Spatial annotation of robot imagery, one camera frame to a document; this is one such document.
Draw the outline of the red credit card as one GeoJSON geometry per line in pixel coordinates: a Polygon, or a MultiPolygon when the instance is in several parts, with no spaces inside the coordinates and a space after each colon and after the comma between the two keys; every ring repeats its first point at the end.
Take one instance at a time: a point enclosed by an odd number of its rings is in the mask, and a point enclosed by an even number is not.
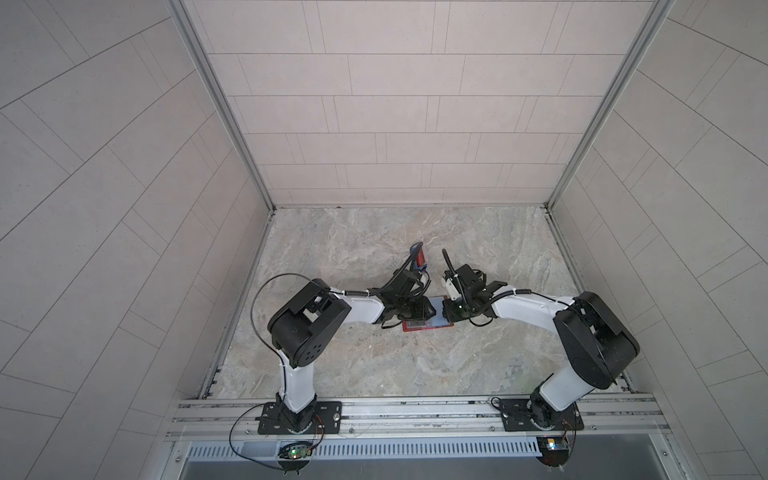
{"type": "Polygon", "coordinates": [[[424,270],[427,268],[427,261],[426,261],[425,251],[423,248],[419,249],[417,259],[416,259],[416,266],[418,270],[424,270]]]}

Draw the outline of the red card holder wallet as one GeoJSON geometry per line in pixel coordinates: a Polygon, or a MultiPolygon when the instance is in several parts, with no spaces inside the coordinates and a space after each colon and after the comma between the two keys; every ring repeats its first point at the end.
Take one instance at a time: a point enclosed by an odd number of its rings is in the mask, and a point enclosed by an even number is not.
{"type": "Polygon", "coordinates": [[[412,309],[412,317],[402,322],[404,332],[416,332],[452,327],[443,315],[443,297],[423,297],[412,309]]]}

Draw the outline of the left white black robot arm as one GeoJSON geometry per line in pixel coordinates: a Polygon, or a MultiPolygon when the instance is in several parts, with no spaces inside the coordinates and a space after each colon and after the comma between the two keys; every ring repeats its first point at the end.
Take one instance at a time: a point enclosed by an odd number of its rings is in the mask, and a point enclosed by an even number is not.
{"type": "Polygon", "coordinates": [[[314,362],[346,323],[394,328],[404,320],[426,321],[436,315],[426,291],[429,273],[404,269],[387,284],[366,291],[336,290],[308,278],[268,322],[271,348],[279,356],[283,382],[275,405],[265,413],[272,431],[303,433],[319,415],[314,389],[314,362]]]}

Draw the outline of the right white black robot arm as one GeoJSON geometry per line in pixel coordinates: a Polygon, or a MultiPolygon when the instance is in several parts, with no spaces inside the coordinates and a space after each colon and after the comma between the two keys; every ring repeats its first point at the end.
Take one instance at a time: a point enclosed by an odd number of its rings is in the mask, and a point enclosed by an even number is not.
{"type": "Polygon", "coordinates": [[[563,413],[595,389],[608,389],[640,353],[629,329],[602,298],[590,291],[550,297],[505,282],[489,283],[484,272],[449,266],[443,283],[443,316],[450,323],[479,316],[521,321],[558,335],[568,364],[539,384],[526,404],[540,430],[564,424],[563,413]]]}

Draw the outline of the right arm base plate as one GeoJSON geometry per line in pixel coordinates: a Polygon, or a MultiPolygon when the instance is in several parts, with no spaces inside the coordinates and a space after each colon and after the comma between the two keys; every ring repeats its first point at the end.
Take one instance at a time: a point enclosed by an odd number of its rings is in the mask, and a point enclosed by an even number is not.
{"type": "Polygon", "coordinates": [[[571,404],[563,411],[557,411],[545,401],[494,397],[491,405],[499,412],[506,432],[584,429],[584,422],[576,404],[571,404]]]}

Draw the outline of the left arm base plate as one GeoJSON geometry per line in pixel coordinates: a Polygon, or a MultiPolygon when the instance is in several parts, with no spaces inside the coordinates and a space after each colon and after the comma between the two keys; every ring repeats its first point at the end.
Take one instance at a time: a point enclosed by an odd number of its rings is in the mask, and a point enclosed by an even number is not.
{"type": "Polygon", "coordinates": [[[339,401],[312,401],[296,413],[282,401],[268,402],[259,417],[260,435],[337,434],[343,404],[339,401]]]}

